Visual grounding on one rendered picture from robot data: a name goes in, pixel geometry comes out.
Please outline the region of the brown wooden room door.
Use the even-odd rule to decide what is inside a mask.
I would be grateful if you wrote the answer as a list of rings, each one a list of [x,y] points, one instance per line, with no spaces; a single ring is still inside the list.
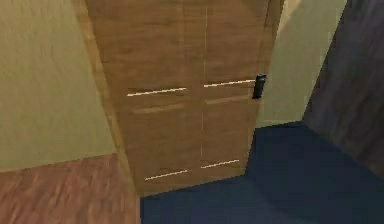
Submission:
[[[243,174],[284,0],[84,0],[139,195]]]

